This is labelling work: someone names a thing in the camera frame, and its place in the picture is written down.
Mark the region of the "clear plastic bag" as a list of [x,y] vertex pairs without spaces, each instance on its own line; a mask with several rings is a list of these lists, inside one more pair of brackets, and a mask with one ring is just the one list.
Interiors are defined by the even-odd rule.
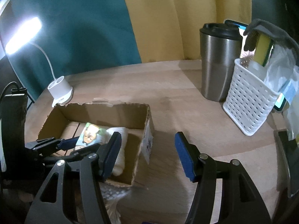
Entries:
[[271,90],[282,93],[291,105],[298,94],[298,66],[291,49],[274,45],[266,65],[265,85]]

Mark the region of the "brown cardboard box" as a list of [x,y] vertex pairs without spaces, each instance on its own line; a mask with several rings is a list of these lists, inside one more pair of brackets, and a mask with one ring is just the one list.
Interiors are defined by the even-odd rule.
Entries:
[[86,123],[128,129],[125,169],[119,176],[112,175],[107,183],[117,187],[143,187],[155,129],[149,105],[108,102],[57,105],[45,120],[38,139],[70,138],[72,133],[80,134]]

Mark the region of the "stainless steel tumbler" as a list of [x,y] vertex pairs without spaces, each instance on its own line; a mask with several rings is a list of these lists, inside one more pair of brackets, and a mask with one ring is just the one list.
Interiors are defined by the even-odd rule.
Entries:
[[240,57],[242,36],[236,25],[205,23],[200,29],[202,95],[223,102],[231,84],[234,61]]

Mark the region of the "cotton swabs bag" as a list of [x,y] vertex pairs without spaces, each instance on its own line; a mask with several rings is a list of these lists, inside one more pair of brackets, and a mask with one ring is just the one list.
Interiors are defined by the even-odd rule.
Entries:
[[121,215],[117,210],[117,204],[131,192],[130,188],[100,183],[100,189],[110,222],[121,224]]

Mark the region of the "yellow curtain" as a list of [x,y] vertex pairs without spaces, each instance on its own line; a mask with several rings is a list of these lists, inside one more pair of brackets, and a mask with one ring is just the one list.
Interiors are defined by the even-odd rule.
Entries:
[[125,0],[143,63],[200,58],[199,30],[251,22],[252,0]]

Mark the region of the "gray cloth on basket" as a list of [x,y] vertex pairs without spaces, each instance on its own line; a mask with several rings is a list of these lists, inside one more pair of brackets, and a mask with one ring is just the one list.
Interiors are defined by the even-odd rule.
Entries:
[[290,49],[294,54],[298,66],[298,43],[280,27],[261,19],[254,19],[245,29],[243,35],[247,36],[244,51],[253,51],[258,41],[258,35],[263,34],[276,44]]

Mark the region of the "white desk lamp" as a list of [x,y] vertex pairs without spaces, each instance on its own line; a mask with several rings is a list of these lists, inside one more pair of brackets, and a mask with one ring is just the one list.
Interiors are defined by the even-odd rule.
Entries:
[[12,37],[5,45],[4,51],[8,55],[13,55],[21,48],[23,48],[25,45],[30,44],[42,52],[42,54],[45,56],[49,64],[50,71],[53,78],[53,81],[48,85],[47,90],[49,91],[49,93],[53,98],[52,107],[55,107],[57,104],[63,105],[70,102],[70,100],[73,97],[74,89],[68,83],[68,81],[64,76],[60,76],[60,77],[55,76],[54,69],[48,55],[46,54],[46,52],[43,50],[41,46],[33,42],[33,39],[41,30],[41,28],[42,28],[42,23],[39,17],[32,17],[24,20],[17,27]]

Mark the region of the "white perforated plastic basket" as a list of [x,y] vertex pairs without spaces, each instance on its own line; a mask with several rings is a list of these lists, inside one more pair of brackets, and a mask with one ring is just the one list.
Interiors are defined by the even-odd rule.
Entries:
[[246,136],[254,135],[272,111],[279,93],[235,59],[234,72],[223,109]]

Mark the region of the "teal curtain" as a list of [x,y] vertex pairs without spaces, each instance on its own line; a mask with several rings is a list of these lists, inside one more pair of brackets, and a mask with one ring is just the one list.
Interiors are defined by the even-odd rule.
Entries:
[[3,44],[33,17],[40,31],[8,57],[33,99],[55,77],[141,61],[125,0],[10,0],[1,15]]

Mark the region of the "cartoon tissue pack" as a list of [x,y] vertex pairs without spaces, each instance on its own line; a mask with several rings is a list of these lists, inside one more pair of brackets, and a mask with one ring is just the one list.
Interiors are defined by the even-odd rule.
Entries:
[[87,122],[82,133],[78,137],[74,150],[77,151],[94,144],[103,145],[107,142],[107,129]]

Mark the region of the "white socks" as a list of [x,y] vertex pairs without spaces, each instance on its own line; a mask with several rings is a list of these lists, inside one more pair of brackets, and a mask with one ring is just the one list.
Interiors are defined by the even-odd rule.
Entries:
[[115,166],[113,167],[112,174],[114,176],[119,176],[123,173],[125,169],[125,147],[128,139],[128,129],[125,127],[111,127],[107,129],[107,135],[111,137],[114,132],[118,132],[121,135],[122,142],[119,154],[115,161]]

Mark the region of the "yellow green sponge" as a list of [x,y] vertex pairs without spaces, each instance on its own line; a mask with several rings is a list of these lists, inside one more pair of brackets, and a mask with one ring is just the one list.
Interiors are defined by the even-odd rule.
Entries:
[[258,42],[256,43],[253,60],[265,67],[268,62],[272,46],[272,39],[264,34],[260,34],[258,36]]

